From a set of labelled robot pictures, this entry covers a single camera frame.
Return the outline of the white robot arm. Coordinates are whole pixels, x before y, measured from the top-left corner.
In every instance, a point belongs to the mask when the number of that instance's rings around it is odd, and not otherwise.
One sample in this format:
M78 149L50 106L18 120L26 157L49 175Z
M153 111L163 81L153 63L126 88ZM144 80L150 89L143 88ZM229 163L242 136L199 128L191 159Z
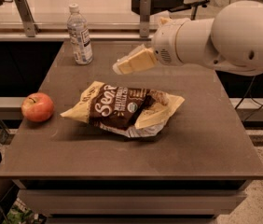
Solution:
M241 76L263 74L263 4L238 1L212 19L162 19L151 46L138 46L113 70L126 75L158 63L197 64Z

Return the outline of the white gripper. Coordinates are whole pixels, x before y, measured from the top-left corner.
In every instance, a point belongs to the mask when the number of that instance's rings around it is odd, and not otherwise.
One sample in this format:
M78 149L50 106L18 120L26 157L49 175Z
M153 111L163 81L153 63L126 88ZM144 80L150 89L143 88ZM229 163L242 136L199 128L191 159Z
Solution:
M127 75L142 72L153 68L158 61L164 65L181 64L177 55L176 38L181 27L188 21L189 19L172 20L159 17L159 28L151 40L153 49L146 48L144 44L136 47L128 55L117 60L113 65L115 73Z

